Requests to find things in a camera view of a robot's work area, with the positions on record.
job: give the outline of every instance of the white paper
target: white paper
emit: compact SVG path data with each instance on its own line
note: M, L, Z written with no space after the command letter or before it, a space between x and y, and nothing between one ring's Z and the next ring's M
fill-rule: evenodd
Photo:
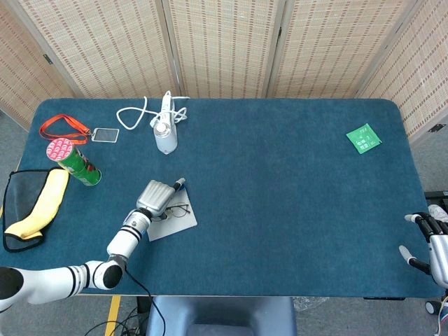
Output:
M168 207L178 203L189 204L188 210L190 213L186 213L185 216L180 218L172 216L171 218L160 222L152 222L148 228L148 237L150 242L197 225L195 213L191 207L186 189L176 192L171 202L168 203Z

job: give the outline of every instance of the blue table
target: blue table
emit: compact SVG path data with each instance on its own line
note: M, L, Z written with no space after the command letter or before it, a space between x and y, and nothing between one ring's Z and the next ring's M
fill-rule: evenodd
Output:
M425 211L397 106L381 99L191 99L178 148L163 155L145 115L134 131L115 112L142 99L52 99L39 106L20 169L54 167L39 126L67 113L116 144L80 149L103 172L71 178L45 242L0 251L0 265L39 270L107 259L106 246L151 179L187 180L198 226L149 243L129 269L156 295L430 297L441 290L407 266L427 247L403 216ZM160 109L152 99L149 109ZM132 124L138 113L123 113ZM360 155L345 134L369 123L383 141ZM62 122L50 131L68 131ZM126 277L112 293L143 294Z

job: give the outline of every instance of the gray floor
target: gray floor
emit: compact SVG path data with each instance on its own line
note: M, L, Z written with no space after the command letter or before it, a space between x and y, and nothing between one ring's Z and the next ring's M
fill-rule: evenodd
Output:
M26 138L23 129L0 113L1 195ZM425 190L448 189L448 176L443 171L448 167L447 140L448 127L413 148ZM5 313L9 321L3 327L4 335L84 335L107 319L110 301L106 296L80 296L39 306L18 304ZM425 312L424 302L300 297L295 301L297 330L302 336L432 335L437 319ZM119 319L124 319L134 307L134 298L122 297ZM131 321L130 325L135 326L136 322ZM89 335L104 335L104 330L101 327Z

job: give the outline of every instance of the red can lid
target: red can lid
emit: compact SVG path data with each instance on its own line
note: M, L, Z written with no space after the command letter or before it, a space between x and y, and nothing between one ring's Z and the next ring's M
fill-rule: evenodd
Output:
M47 156L50 160L59 162L67 159L73 150L73 144L65 138L57 138L47 147Z

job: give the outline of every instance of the orange lanyard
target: orange lanyard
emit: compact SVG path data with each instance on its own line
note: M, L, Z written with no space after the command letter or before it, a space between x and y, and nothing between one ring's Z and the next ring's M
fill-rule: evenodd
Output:
M71 133L71 134L49 134L46 132L47 128L53 124L54 122L58 121L59 119L64 119L67 124L72 126L75 130L79 131L79 133ZM88 141L88 137L90 136L90 129L89 127L83 125L77 119L71 117L67 114L58 114L52 117L51 119L48 119L45 121L41 128L39 129L39 134L41 137L47 140L54 140L57 138L67 138L69 139L73 144L75 145L84 145Z

